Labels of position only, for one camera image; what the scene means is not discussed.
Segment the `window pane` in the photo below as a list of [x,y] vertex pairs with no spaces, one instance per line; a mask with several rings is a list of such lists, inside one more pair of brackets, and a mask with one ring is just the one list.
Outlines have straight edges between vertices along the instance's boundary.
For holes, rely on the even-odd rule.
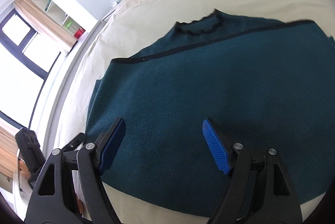
[[14,14],[2,28],[2,31],[9,37],[16,45],[19,45],[24,37],[30,31],[30,27]]
[[0,44],[0,110],[28,127],[43,79],[19,62]]
[[59,48],[51,39],[37,34],[24,51],[24,55],[46,72],[59,55]]

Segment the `orange curtain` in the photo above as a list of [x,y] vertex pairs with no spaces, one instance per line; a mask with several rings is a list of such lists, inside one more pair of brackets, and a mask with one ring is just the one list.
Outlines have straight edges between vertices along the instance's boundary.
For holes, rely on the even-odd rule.
[[14,135],[0,125],[0,172],[9,178],[17,172],[17,144]]
[[62,51],[70,52],[77,39],[60,25],[54,22],[31,0],[15,0],[14,5],[18,13],[40,34],[50,37],[57,42]]

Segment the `silver screw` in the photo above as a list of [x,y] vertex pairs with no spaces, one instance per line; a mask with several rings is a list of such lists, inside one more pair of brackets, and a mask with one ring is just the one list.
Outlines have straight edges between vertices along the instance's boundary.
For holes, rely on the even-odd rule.
[[61,153],[61,150],[59,148],[56,148],[51,153],[52,155],[57,156],[59,153]]
[[234,148],[238,149],[238,150],[241,150],[243,148],[243,145],[240,144],[240,143],[235,143],[234,144]]
[[276,155],[276,154],[277,154],[277,150],[275,150],[274,148],[270,148],[270,149],[269,149],[269,153],[270,153],[271,155]]
[[93,143],[88,143],[88,144],[85,145],[86,149],[88,149],[88,150],[93,149],[94,146],[95,146],[95,145],[94,145]]

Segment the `bed sheet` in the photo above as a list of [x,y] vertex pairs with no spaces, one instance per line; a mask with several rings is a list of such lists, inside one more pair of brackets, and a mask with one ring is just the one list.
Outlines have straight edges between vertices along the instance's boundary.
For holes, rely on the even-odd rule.
[[[281,21],[314,20],[328,35],[335,35],[335,0],[123,0],[94,40],[80,63],[61,113],[54,147],[63,147],[85,131],[89,100],[95,81],[110,63],[129,57],[164,36],[178,22],[191,22],[214,9],[235,15],[275,18]],[[83,198],[75,174],[75,187]],[[205,224],[192,216],[149,204],[105,185],[122,223]],[[301,206],[306,218],[322,196]]]

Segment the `red object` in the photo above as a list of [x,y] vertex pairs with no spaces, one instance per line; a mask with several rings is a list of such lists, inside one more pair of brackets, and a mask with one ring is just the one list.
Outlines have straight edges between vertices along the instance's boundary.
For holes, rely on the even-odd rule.
[[79,28],[78,30],[77,30],[77,32],[74,34],[74,37],[76,38],[76,39],[79,39],[82,35],[83,35],[83,33],[85,32],[86,30],[84,29],[84,28]]

